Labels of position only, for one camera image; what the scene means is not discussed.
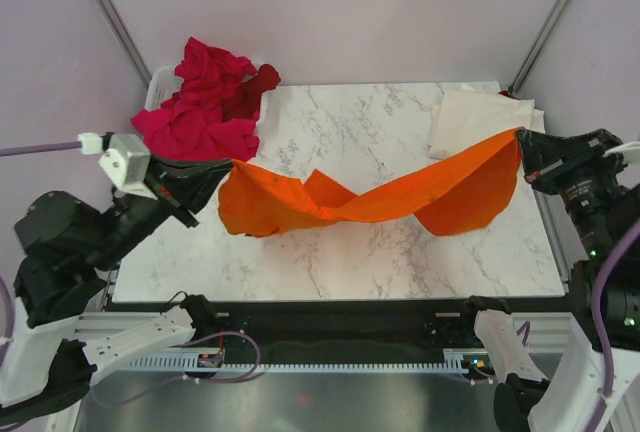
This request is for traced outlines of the orange t shirt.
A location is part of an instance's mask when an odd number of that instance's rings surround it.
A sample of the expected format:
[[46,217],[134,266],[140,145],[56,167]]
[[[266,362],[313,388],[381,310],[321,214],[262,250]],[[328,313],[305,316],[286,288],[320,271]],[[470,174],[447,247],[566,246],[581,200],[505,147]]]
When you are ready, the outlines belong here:
[[435,236],[460,235],[488,226],[509,205],[520,161],[508,130],[361,195],[320,171],[301,181],[233,161],[218,214],[228,233],[258,238],[409,215]]

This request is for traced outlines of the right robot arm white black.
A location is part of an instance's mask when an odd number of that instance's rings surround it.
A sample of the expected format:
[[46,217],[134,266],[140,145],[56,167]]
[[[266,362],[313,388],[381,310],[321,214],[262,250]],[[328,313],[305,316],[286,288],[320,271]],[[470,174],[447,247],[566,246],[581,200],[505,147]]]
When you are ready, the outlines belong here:
[[520,129],[516,137],[526,182],[562,198],[587,254],[570,273],[566,346],[546,377],[505,302],[486,297],[466,301],[458,333],[488,354],[499,430],[603,431],[639,377],[639,189],[617,181],[639,145],[604,129],[568,138]]

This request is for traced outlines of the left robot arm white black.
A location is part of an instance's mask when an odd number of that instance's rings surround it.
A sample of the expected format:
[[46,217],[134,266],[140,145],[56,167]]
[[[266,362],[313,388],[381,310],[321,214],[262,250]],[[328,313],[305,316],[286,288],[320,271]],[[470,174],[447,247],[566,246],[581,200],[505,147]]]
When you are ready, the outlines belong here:
[[126,193],[104,212],[75,196],[40,196],[14,230],[25,252],[14,281],[15,327],[1,350],[1,428],[66,409],[112,373],[148,354],[219,334],[217,315],[202,295],[128,330],[78,340],[88,302],[107,283],[99,272],[117,266],[167,219],[187,228],[231,171],[228,159],[178,162],[152,158],[144,173],[148,198]]

